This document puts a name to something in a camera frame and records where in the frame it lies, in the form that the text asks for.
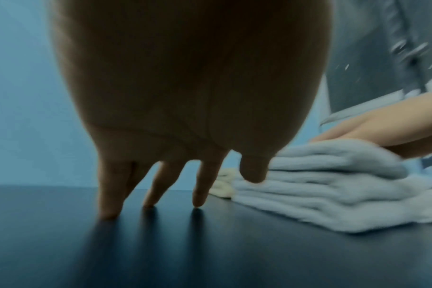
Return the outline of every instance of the table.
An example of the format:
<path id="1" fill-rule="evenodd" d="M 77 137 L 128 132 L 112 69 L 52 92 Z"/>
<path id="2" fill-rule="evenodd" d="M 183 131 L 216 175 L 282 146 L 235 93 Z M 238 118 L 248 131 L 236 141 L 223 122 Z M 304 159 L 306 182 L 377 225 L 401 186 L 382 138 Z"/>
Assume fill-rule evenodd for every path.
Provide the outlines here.
<path id="1" fill-rule="evenodd" d="M 169 191 L 98 222 L 94 188 L 0 186 L 0 288 L 432 288 L 432 225 L 345 235 Z"/>

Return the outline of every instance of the skin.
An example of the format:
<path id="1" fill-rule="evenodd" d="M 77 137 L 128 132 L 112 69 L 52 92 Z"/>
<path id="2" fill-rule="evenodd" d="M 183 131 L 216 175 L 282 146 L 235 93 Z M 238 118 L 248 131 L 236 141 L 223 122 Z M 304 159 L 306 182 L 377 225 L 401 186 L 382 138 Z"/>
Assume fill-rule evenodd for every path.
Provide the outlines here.
<path id="1" fill-rule="evenodd" d="M 152 165 L 155 205 L 200 160 L 203 205 L 230 150 L 265 179 L 295 136 L 324 72 L 326 0 L 54 0 L 62 75 L 98 152 L 99 211 L 116 218 Z"/>
<path id="2" fill-rule="evenodd" d="M 432 93 L 351 118 L 311 142 L 361 139 L 391 150 L 403 158 L 432 153 Z"/>

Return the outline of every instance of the metal pole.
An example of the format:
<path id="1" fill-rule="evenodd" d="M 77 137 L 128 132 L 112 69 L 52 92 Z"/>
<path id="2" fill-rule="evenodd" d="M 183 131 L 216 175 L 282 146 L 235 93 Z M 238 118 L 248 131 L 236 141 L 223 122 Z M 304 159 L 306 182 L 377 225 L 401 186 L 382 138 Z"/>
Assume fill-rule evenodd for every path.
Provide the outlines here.
<path id="1" fill-rule="evenodd" d="M 397 80 L 405 95 L 426 92 L 425 80 L 419 66 L 420 56 L 428 43 L 415 46 L 399 0 L 377 0 L 385 33 L 390 45 Z"/>

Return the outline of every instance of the folded towel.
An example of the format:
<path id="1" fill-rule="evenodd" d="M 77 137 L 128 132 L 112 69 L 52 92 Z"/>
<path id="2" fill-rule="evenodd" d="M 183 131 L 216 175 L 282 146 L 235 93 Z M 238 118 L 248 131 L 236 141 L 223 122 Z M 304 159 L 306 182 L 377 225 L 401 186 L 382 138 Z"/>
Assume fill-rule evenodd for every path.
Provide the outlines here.
<path id="1" fill-rule="evenodd" d="M 230 199 L 235 195 L 235 189 L 227 182 L 216 180 L 209 193 L 220 198 Z"/>
<path id="2" fill-rule="evenodd" d="M 217 174 L 217 180 L 231 183 L 235 178 L 240 175 L 236 168 L 223 168 Z"/>
<path id="3" fill-rule="evenodd" d="M 263 192 L 267 199 L 272 194 L 279 194 L 322 197 L 342 204 L 355 204 L 416 196 L 432 188 L 432 178 L 411 175 L 405 179 L 389 180 L 369 174 L 270 171 L 267 180 L 261 184 L 237 180 L 233 182 L 233 187 L 238 191 Z"/>
<path id="4" fill-rule="evenodd" d="M 357 172 L 388 179 L 401 179 L 408 175 L 398 155 L 375 144 L 355 139 L 288 147 L 271 160 L 269 169 Z"/>
<path id="5" fill-rule="evenodd" d="M 407 223 L 432 223 L 432 189 L 401 201 L 367 201 L 343 205 L 326 198 L 237 191 L 233 201 L 313 223 L 337 232 L 359 233 Z"/>

